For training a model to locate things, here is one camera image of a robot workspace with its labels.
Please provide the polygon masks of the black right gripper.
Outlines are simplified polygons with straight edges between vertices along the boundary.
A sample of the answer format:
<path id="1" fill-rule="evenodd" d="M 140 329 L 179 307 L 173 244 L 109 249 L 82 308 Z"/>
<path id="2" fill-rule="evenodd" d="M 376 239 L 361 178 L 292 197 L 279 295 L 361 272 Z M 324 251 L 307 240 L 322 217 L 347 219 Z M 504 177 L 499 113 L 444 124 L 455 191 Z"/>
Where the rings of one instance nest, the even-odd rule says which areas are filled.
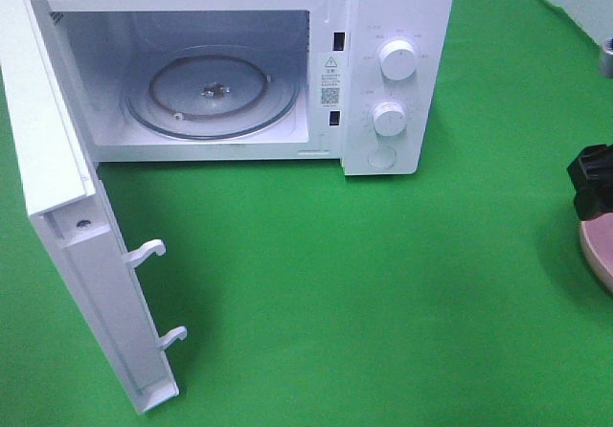
<path id="1" fill-rule="evenodd" d="M 593 145 L 580 151 L 567 167 L 581 221 L 612 213 L 612 146 Z"/>

